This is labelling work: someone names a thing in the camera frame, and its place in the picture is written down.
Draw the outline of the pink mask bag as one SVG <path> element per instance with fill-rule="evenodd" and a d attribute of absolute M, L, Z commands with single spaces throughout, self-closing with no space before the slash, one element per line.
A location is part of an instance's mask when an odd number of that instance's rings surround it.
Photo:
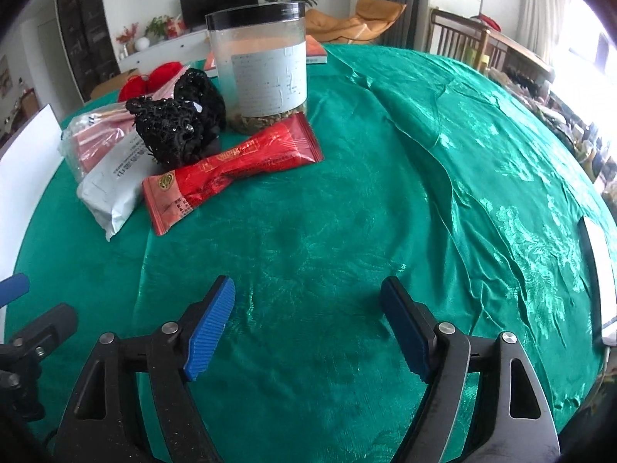
<path fill-rule="evenodd" d="M 156 93 L 144 96 L 153 100 L 173 98 L 179 78 L 169 81 Z M 60 153 L 78 183 L 116 143 L 134 130 L 135 116 L 125 107 L 126 102 L 118 103 L 117 99 L 118 94 L 115 103 L 76 115 L 62 133 Z"/>

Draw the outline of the white mask package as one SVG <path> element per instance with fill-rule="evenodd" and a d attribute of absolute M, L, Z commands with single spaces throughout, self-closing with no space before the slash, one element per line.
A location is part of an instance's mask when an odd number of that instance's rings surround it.
<path fill-rule="evenodd" d="M 110 240 L 142 200 L 143 180 L 160 172 L 142 138 L 132 131 L 82 179 L 76 195 Z"/>

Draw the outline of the red snack packet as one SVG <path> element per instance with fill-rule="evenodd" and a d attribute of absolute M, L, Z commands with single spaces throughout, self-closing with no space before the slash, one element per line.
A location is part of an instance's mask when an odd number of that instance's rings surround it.
<path fill-rule="evenodd" d="M 322 150 L 307 117 L 298 113 L 223 153 L 144 179 L 144 202 L 154 231 L 161 236 L 235 181 L 322 160 Z"/>

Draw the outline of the black beaded pouch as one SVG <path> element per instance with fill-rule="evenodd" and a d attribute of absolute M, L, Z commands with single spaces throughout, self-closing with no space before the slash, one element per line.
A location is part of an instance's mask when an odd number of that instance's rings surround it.
<path fill-rule="evenodd" d="M 189 68 L 171 98 L 128 100 L 138 135 L 165 171 L 192 165 L 220 153 L 227 126 L 223 96 L 203 70 Z"/>

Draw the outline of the cardboard box on floor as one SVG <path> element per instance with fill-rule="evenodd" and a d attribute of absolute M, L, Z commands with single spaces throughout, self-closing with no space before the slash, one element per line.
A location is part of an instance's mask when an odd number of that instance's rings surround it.
<path fill-rule="evenodd" d="M 103 81 L 101 84 L 97 85 L 90 94 L 90 99 L 95 100 L 97 98 L 103 97 L 106 94 L 109 94 L 112 91 L 116 91 L 121 89 L 127 81 L 133 76 L 139 76 L 140 72 L 138 68 L 133 68 L 128 71 L 122 72 L 113 78 L 108 79 L 107 81 Z"/>

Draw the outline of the red yarn ball left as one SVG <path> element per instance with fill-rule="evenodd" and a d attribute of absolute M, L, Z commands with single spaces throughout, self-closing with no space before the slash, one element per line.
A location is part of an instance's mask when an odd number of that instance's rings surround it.
<path fill-rule="evenodd" d="M 142 75 L 133 75 L 120 89 L 117 101 L 125 103 L 129 99 L 144 96 L 147 93 L 147 78 Z"/>

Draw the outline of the red yarn ball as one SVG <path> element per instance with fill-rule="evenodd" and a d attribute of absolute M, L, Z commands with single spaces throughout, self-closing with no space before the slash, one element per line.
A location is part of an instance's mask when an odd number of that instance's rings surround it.
<path fill-rule="evenodd" d="M 120 89 L 117 101 L 125 103 L 129 99 L 144 96 L 147 93 L 147 78 L 142 75 L 133 75 Z"/>
<path fill-rule="evenodd" d="M 147 93 L 156 93 L 169 81 L 179 78 L 185 71 L 186 67 L 177 61 L 158 66 L 147 75 Z"/>

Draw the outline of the red yarn ball right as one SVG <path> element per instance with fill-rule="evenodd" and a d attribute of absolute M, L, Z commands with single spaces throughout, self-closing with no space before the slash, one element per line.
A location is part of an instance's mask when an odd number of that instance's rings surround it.
<path fill-rule="evenodd" d="M 147 75 L 147 93 L 156 93 L 169 81 L 179 78 L 185 71 L 186 67 L 177 61 L 158 66 Z"/>

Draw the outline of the green tablecloth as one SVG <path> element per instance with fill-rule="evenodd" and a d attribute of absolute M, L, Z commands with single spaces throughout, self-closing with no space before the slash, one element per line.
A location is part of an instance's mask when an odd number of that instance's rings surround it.
<path fill-rule="evenodd" d="M 42 364 L 55 429 L 99 336 L 178 318 L 216 277 L 238 290 L 191 386 L 228 462 L 387 462 L 423 396 L 379 307 L 396 276 L 473 336 L 517 335 L 557 426 L 602 364 L 578 223 L 616 228 L 589 178 L 509 93 L 460 63 L 332 46 L 308 71 L 323 160 L 237 181 L 164 235 L 144 207 L 107 238 L 62 165 L 24 238 L 16 331 L 61 302 L 78 331 Z"/>

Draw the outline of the red flower vase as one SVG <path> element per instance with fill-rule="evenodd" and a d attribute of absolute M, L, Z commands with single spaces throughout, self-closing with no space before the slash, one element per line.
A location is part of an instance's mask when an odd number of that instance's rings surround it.
<path fill-rule="evenodd" d="M 130 56 L 135 51 L 135 40 L 138 31 L 138 23 L 134 22 L 129 26 L 125 26 L 122 28 L 122 32 L 120 32 L 116 37 L 116 42 L 120 45 L 121 52 L 119 53 L 119 57 L 121 59 L 125 59 Z"/>

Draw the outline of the dark bookshelf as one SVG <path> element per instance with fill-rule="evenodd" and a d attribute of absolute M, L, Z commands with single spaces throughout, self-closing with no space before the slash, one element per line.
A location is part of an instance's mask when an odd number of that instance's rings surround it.
<path fill-rule="evenodd" d="M 67 61 L 83 101 L 119 74 L 103 0 L 56 0 Z"/>

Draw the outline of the white tv cabinet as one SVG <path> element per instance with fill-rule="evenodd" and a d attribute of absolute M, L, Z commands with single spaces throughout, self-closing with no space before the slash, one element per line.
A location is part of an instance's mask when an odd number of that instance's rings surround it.
<path fill-rule="evenodd" d="M 118 61 L 120 72 L 137 69 L 150 74 L 154 69 L 169 62 L 182 64 L 204 61 L 210 51 L 209 35 L 206 29 L 181 35 L 179 38 L 162 41 L 144 51 L 138 51 Z"/>

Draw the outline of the clear plastic jar black lid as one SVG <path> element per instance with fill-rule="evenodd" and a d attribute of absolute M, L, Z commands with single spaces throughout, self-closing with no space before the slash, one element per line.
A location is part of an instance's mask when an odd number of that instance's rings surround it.
<path fill-rule="evenodd" d="M 253 135 L 307 110 L 305 5 L 275 2 L 206 16 L 230 128 Z"/>

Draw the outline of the orange book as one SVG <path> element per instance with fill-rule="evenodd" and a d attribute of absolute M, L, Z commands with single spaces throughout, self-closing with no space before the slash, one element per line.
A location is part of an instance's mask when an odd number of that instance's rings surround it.
<path fill-rule="evenodd" d="M 327 51 L 323 45 L 311 35 L 305 37 L 305 42 L 307 43 L 307 65 L 326 64 Z M 212 51 L 207 54 L 203 69 L 209 78 L 217 77 L 216 59 Z"/>

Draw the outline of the orange lounge chair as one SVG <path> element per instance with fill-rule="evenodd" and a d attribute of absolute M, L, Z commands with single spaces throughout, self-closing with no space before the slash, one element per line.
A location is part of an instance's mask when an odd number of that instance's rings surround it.
<path fill-rule="evenodd" d="M 357 0 L 354 14 L 345 19 L 310 8 L 305 31 L 320 43 L 369 44 L 391 28 L 406 8 L 404 3 L 389 0 Z"/>

